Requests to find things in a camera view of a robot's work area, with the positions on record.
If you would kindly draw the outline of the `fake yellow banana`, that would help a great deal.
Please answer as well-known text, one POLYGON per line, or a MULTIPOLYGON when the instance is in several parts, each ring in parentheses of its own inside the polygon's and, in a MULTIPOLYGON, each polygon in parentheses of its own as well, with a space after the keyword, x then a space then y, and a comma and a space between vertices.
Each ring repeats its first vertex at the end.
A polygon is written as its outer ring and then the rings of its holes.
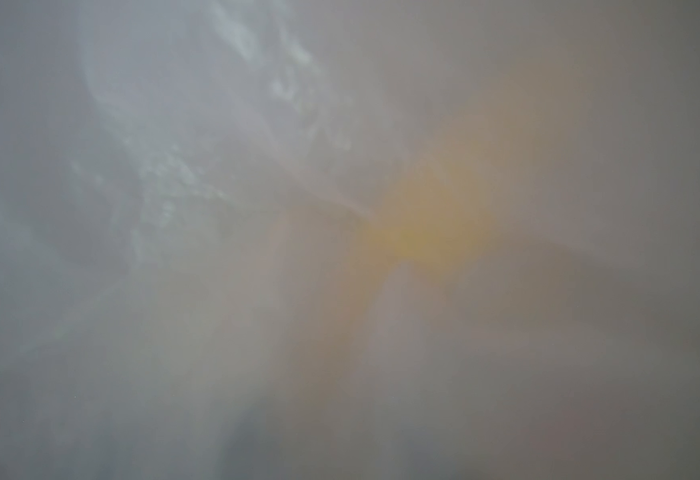
POLYGON ((562 54, 532 52, 433 113, 413 160, 342 222, 342 242, 295 337, 280 395, 321 414, 364 356, 370 310, 397 269, 442 288, 497 247, 509 233, 501 206, 556 149, 579 73, 562 54))

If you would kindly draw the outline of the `pink plastic bag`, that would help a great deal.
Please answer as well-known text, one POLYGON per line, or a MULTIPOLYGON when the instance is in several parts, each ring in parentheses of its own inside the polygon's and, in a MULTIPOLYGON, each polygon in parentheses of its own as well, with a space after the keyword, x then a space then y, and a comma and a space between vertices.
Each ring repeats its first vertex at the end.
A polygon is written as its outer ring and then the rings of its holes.
POLYGON ((0 1, 0 479, 700 479, 700 1, 0 1), (352 208, 538 51, 508 235, 280 395, 352 208))

